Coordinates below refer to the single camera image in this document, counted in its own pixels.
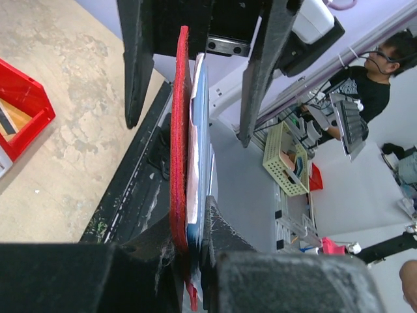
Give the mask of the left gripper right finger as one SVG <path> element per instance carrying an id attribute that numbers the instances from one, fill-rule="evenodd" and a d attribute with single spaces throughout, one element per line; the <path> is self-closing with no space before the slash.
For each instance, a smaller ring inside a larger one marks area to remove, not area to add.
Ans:
<path id="1" fill-rule="evenodd" d="M 206 198 L 201 285 L 208 312 L 384 312 L 365 264 L 256 251 Z"/>

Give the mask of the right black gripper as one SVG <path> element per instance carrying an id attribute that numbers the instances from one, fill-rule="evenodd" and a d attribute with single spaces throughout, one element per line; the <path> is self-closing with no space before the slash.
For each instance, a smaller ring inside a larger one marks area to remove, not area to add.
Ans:
<path id="1" fill-rule="evenodd" d="M 153 55 L 175 56 L 182 26 L 188 28 L 188 55 L 209 50 L 209 39 L 242 44 L 252 54 L 242 76 L 238 138 L 246 148 L 281 51 L 301 1 L 117 1 L 124 44 L 124 116 L 137 126 L 154 68 Z"/>

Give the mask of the red leather card holder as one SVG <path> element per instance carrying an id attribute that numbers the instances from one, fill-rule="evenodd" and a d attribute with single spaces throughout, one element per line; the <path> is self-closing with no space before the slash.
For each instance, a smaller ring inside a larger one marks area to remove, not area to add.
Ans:
<path id="1" fill-rule="evenodd" d="M 215 157 L 209 134 L 209 87 L 205 53 L 190 69 L 189 28 L 181 26 L 177 42 L 170 130 L 169 224 L 177 252 L 182 256 L 182 277 L 197 311 L 202 300 L 201 252 L 207 196 L 212 190 Z"/>

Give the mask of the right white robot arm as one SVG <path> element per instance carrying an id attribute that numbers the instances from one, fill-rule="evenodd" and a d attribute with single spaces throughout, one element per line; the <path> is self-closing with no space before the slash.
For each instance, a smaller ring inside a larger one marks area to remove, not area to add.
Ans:
<path id="1" fill-rule="evenodd" d="M 343 34 L 323 1 L 118 1 L 124 44 L 124 118 L 141 115 L 154 55 L 175 56 L 180 31 L 186 56 L 207 52 L 248 58 L 243 72 L 239 138 L 249 144 L 276 70 L 296 76 Z"/>

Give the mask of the red plastic bin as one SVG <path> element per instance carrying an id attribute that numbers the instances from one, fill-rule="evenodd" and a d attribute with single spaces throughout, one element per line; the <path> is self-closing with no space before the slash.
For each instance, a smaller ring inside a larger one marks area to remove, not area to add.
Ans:
<path id="1" fill-rule="evenodd" d="M 1 60 L 1 100 L 29 117 L 11 140 L 1 136 L 1 147 L 15 162 L 55 119 L 55 111 L 44 87 L 4 60 Z"/>

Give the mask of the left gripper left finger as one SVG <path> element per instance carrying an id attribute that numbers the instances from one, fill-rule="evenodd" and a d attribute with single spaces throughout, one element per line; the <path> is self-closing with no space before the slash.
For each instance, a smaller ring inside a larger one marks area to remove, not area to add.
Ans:
<path id="1" fill-rule="evenodd" d="M 181 312 L 169 217 L 129 242 L 4 243 L 2 312 Z"/>

